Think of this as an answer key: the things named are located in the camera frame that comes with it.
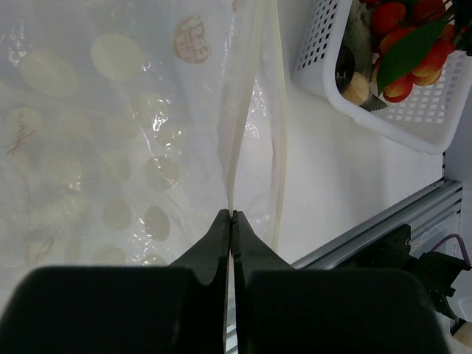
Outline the clear dotted zip bag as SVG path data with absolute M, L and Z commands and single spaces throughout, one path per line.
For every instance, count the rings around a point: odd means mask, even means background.
M 1 267 L 163 265 L 220 209 L 279 243 L 275 1 L 3 1 Z

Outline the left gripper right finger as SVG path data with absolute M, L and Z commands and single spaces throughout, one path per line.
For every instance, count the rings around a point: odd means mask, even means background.
M 397 268 L 295 269 L 232 220 L 240 353 L 447 353 L 426 289 Z

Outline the beige garlic bulb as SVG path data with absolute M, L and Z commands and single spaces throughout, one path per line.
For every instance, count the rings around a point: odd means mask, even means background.
M 369 98 L 369 81 L 359 72 L 354 72 L 347 89 L 342 94 L 343 98 L 360 106 Z

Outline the dark brown mushroom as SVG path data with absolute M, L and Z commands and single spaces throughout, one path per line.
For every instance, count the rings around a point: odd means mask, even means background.
M 354 71 L 354 56 L 350 49 L 342 44 L 335 67 L 335 82 L 340 94 L 343 94 L 347 90 L 353 78 Z

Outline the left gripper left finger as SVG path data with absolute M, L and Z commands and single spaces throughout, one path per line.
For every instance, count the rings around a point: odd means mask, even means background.
M 19 283 L 3 353 L 223 353 L 229 211 L 168 266 L 50 266 Z

